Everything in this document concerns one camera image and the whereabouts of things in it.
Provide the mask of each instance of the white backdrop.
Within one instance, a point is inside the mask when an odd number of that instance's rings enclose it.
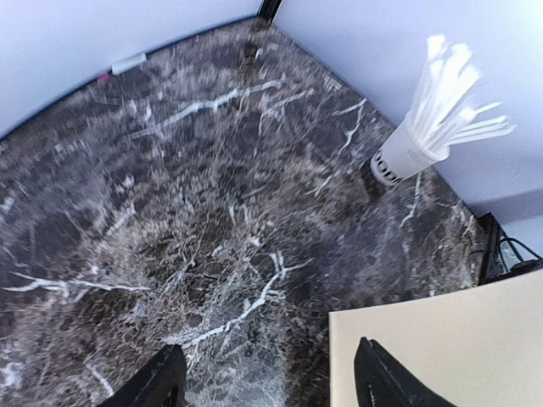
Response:
[[[511,137],[455,146],[439,172],[480,214],[543,253],[541,0],[283,0],[276,24],[398,124],[411,104],[427,36],[467,42],[477,94],[503,100]]]
[[[115,61],[259,7],[260,0],[2,0],[0,137]]]

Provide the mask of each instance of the white eraser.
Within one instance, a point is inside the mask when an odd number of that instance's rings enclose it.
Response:
[[[123,72],[127,72],[128,70],[131,70],[135,66],[143,64],[145,61],[147,61],[147,55],[145,55],[145,53],[132,55],[129,58],[125,58],[125,59],[122,59],[121,61],[117,61],[113,63],[111,65],[111,73],[113,75],[122,74]]]

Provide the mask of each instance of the white cup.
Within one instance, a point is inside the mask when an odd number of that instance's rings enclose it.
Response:
[[[412,131],[411,112],[407,112],[400,125],[373,155],[370,167],[379,182],[392,187],[430,165],[447,159],[450,153],[449,146],[438,152],[424,147]]]

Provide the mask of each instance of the countertop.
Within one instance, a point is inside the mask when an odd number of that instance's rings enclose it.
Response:
[[[104,400],[164,343],[191,406],[327,405],[330,311],[471,287],[484,235],[393,130],[245,20],[93,82],[0,143],[0,400]]]

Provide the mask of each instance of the dark marble surface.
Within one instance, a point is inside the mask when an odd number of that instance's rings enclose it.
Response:
[[[0,400],[105,399],[164,343],[192,406],[327,405],[327,313],[473,285],[433,170],[363,163],[376,109],[258,20],[93,83],[4,139]]]

